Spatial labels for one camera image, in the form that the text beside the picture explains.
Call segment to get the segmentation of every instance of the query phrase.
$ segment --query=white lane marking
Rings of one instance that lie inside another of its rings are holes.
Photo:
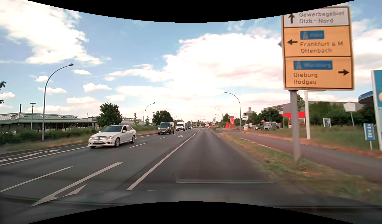
[[[87,185],[87,184],[85,184],[85,185],[79,187],[78,189],[76,189],[76,190],[70,192],[70,193],[67,194],[67,195],[64,195],[64,197],[65,197],[65,196],[69,196],[69,195],[75,195],[75,194],[79,193],[79,192],[80,192],[86,185]]]
[[[63,171],[63,170],[69,169],[69,168],[72,168],[72,167],[67,167],[67,168],[64,168],[64,169],[61,169],[61,170],[57,170],[57,171],[54,171],[54,172],[52,172],[52,173],[49,173],[49,174],[43,175],[43,176],[41,176],[41,177],[36,177],[35,179],[29,180],[29,181],[25,181],[25,182],[22,182],[22,183],[20,183],[20,184],[14,185],[14,186],[10,186],[9,188],[6,188],[6,189],[3,189],[3,190],[1,190],[1,191],[0,191],[0,193],[1,193],[1,192],[4,192],[4,191],[8,191],[8,190],[10,190],[10,189],[13,189],[13,188],[15,188],[15,187],[18,187],[18,186],[24,185],[24,184],[26,184],[26,183],[29,183],[29,182],[35,181],[35,180],[37,180],[37,179],[40,179],[40,178],[46,177],[46,176],[48,176],[48,175],[51,175],[51,174],[54,174],[54,173],[58,173],[58,172],[60,172],[60,171]]]
[[[88,180],[88,179],[90,179],[90,178],[92,178],[92,177],[94,177],[94,176],[97,176],[97,175],[99,175],[100,173],[105,172],[105,171],[107,171],[107,170],[109,170],[109,169],[111,169],[111,168],[114,168],[115,166],[120,165],[120,164],[122,164],[122,163],[114,163],[114,164],[112,164],[112,165],[110,165],[110,166],[108,166],[108,167],[105,167],[104,169],[99,170],[99,171],[97,171],[97,172],[95,172],[95,173],[93,173],[93,174],[91,174],[91,175],[89,175],[89,176],[87,176],[87,177],[85,177],[85,178],[79,180],[79,181],[76,181],[76,182],[74,182],[73,184],[68,185],[68,186],[64,187],[63,189],[61,189],[61,190],[59,190],[59,191],[55,191],[55,192],[52,193],[51,195],[46,196],[46,197],[40,199],[39,201],[35,202],[35,203],[34,203],[33,205],[31,205],[31,206],[39,205],[39,204],[41,204],[41,203],[44,203],[44,202],[47,202],[47,201],[51,201],[51,200],[57,199],[56,195],[58,195],[59,193],[64,192],[64,191],[68,190],[69,188],[71,188],[71,187],[73,187],[73,186],[76,186],[76,185],[80,184],[81,182],[84,182],[84,181],[86,181],[86,180]]]
[[[40,154],[40,153],[55,152],[55,151],[59,151],[59,150],[49,150],[49,151],[44,151],[44,152],[32,153],[32,154],[24,155],[24,156],[22,156],[22,157],[17,157],[17,158],[1,159],[1,160],[0,160],[0,163],[1,163],[1,162],[5,162],[5,161],[10,161],[10,160],[13,160],[13,159],[20,159],[20,158],[25,158],[25,157],[29,157],[29,156],[34,156],[34,155],[38,155],[38,154]]]
[[[144,144],[147,144],[147,142],[143,143],[143,144],[140,144],[140,145],[144,145]],[[135,145],[135,146],[132,146],[132,147],[129,147],[129,148],[133,148],[133,147],[136,147],[136,146],[139,146],[139,145]]]
[[[161,163],[163,163],[170,155],[172,155],[175,151],[177,151],[182,145],[184,145],[188,140],[190,140],[192,137],[194,137],[195,134],[193,134],[191,137],[189,137],[185,142],[183,142],[180,146],[175,148],[171,153],[169,153],[165,158],[163,158],[161,161],[159,161],[153,168],[148,170],[143,176],[141,176],[136,182],[134,182],[131,186],[129,186],[126,191],[131,191],[135,186],[137,186],[144,178],[146,178],[152,171],[154,171]]]
[[[68,152],[68,151],[72,151],[72,150],[84,149],[84,148],[87,148],[87,147],[88,146],[84,146],[84,147],[80,147],[80,148],[76,148],[76,149],[65,150],[65,151],[60,151],[60,152],[54,152],[54,153],[47,154],[47,155],[39,155],[39,156],[28,158],[28,159],[23,159],[23,160],[18,160],[18,161],[10,162],[10,163],[0,164],[0,166],[12,164],[12,163],[18,163],[18,162],[22,162],[22,161],[26,161],[26,160],[30,160],[30,159],[36,159],[36,158],[40,158],[40,157],[44,157],[44,156],[48,156],[48,155],[54,155],[54,154],[58,154],[58,153]]]
[[[66,147],[71,147],[71,146],[76,146],[76,145],[67,145],[67,146],[55,147],[55,148],[51,148],[51,149],[47,149],[47,150],[54,150],[54,149],[59,149],[59,148],[66,148]],[[31,152],[24,152],[24,153],[15,154],[15,155],[24,155],[24,154],[28,154],[28,153],[32,153],[32,152],[39,152],[39,151],[44,151],[44,150],[37,150],[37,151],[31,151]],[[3,157],[0,157],[0,159],[2,159],[2,158],[7,158],[7,157],[10,157],[10,156],[13,156],[13,155],[3,156]]]

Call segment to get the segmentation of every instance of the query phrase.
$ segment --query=sidewalk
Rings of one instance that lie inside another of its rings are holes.
[[[239,130],[218,129],[217,131],[227,132],[240,138],[293,154],[291,141],[241,133]],[[375,159],[363,155],[304,144],[300,144],[300,149],[302,151],[302,156],[306,159],[345,173],[361,175],[367,180],[382,184],[382,159]]]

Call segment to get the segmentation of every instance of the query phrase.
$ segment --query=white car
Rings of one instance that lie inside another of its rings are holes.
[[[136,142],[136,131],[129,125],[110,125],[89,138],[90,148],[97,146],[118,147],[125,142]]]

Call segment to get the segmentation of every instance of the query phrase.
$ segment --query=street lamp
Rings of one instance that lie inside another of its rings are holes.
[[[70,66],[73,66],[73,64],[69,64],[67,66],[64,66],[58,70],[56,70],[53,74],[50,75],[50,77],[47,79],[47,82],[45,83],[45,86],[44,86],[44,100],[43,100],[43,124],[42,124],[42,142],[44,142],[44,112],[45,112],[45,90],[47,89],[47,83],[48,81],[50,80],[51,76],[53,76],[56,72],[58,72],[59,70],[63,69],[63,68],[66,68],[66,67],[70,67]]]
[[[145,108],[145,110],[144,110],[144,117],[145,117],[145,119],[147,119],[147,117],[145,116],[145,112],[147,111],[147,108],[148,108],[150,105],[148,105],[148,106]]]
[[[240,132],[242,133],[242,128],[241,128],[241,119],[242,119],[242,116],[241,116],[241,102],[240,100],[238,99],[238,103],[240,104]]]
[[[30,130],[33,130],[33,105],[36,103],[30,103],[30,104],[32,104],[32,118],[30,120]]]
[[[224,118],[223,112],[221,112],[221,128],[224,128],[224,126],[223,126],[223,118]]]

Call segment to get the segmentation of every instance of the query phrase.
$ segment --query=sky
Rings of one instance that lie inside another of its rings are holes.
[[[309,93],[312,101],[357,102],[382,70],[382,0],[351,7],[355,90]],[[0,0],[0,113],[32,110],[98,116],[113,103],[124,117],[168,110],[175,119],[239,117],[289,103],[283,89],[280,16],[218,23],[111,18],[26,0]]]

